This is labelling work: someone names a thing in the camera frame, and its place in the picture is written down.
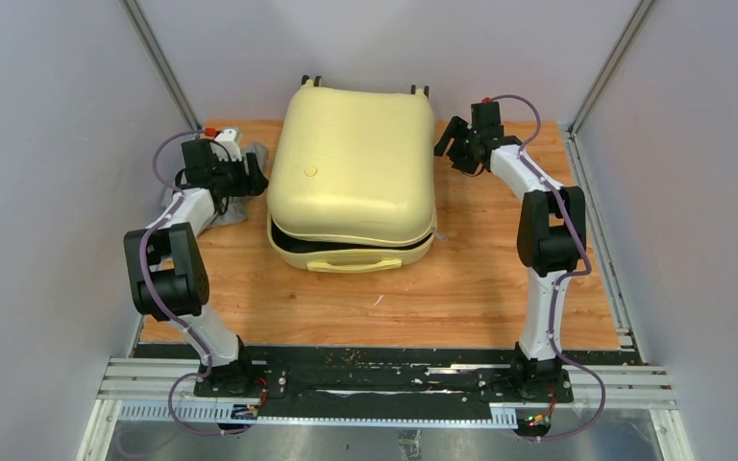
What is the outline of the cream suitcase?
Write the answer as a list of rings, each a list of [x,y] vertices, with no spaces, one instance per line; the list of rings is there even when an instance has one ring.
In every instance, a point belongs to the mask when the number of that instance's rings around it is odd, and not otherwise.
[[[266,193],[267,237],[288,265],[360,274],[421,260],[437,228],[427,86],[365,92],[305,76]]]

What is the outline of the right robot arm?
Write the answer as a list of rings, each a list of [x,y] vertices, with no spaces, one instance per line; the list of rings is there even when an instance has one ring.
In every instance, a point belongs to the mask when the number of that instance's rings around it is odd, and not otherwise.
[[[578,186],[565,186],[529,155],[527,140],[507,136],[499,98],[472,106],[470,120],[450,119],[434,146],[455,170],[490,172],[519,199],[516,237],[527,270],[529,293],[523,331],[504,381],[521,400],[536,400],[563,379],[559,331],[573,277],[592,270],[586,251],[586,199]]]

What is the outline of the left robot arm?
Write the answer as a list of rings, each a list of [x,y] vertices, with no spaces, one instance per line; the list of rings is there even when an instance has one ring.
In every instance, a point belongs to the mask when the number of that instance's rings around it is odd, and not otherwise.
[[[198,236],[211,227],[245,220],[245,202],[265,192],[269,150],[253,142],[193,131],[182,145],[184,167],[164,180],[170,197],[147,227],[123,237],[136,311],[177,328],[200,356],[196,377],[212,391],[243,397],[265,393],[241,337],[223,326],[209,304],[209,275]]]

